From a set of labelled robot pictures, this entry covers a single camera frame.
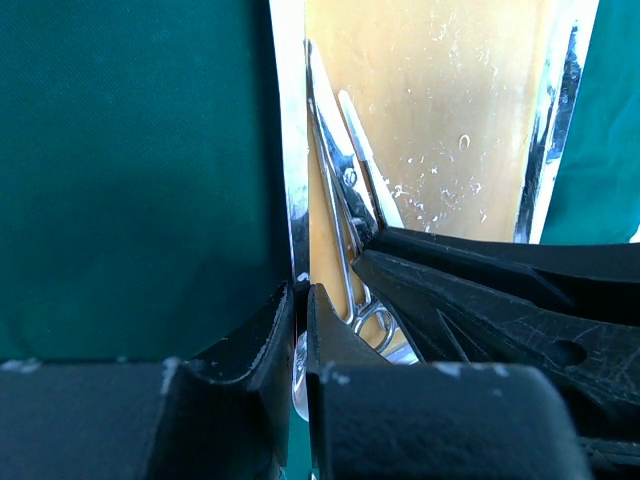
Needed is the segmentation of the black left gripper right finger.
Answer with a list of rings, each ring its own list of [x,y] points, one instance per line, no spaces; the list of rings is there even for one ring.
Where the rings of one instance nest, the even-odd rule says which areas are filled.
[[[522,365],[386,361],[307,303],[312,452],[324,479],[588,479],[559,393]]]

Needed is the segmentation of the steel tray with orange liner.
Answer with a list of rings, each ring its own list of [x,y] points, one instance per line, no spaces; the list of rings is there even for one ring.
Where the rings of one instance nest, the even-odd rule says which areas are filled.
[[[306,39],[355,105],[404,227],[536,243],[563,156],[594,1],[273,1],[294,284],[346,315],[307,131]]]

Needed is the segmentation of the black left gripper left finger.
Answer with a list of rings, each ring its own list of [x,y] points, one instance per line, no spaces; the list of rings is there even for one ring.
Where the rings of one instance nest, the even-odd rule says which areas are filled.
[[[189,360],[1,364],[5,479],[276,479],[287,460],[294,295]]]

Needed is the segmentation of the green surgical cloth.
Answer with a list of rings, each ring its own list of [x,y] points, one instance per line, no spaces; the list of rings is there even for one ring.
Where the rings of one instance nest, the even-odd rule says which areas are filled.
[[[1,364],[189,360],[285,283],[308,328],[269,5],[2,3]],[[544,376],[588,479],[637,478]]]

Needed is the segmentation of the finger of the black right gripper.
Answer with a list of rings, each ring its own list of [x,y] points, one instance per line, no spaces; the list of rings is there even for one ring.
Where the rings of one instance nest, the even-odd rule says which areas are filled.
[[[581,435],[638,439],[638,328],[550,312],[373,250],[354,269],[421,360],[532,366],[561,392]]]
[[[367,248],[547,310],[639,308],[637,244],[501,243],[387,228]]]

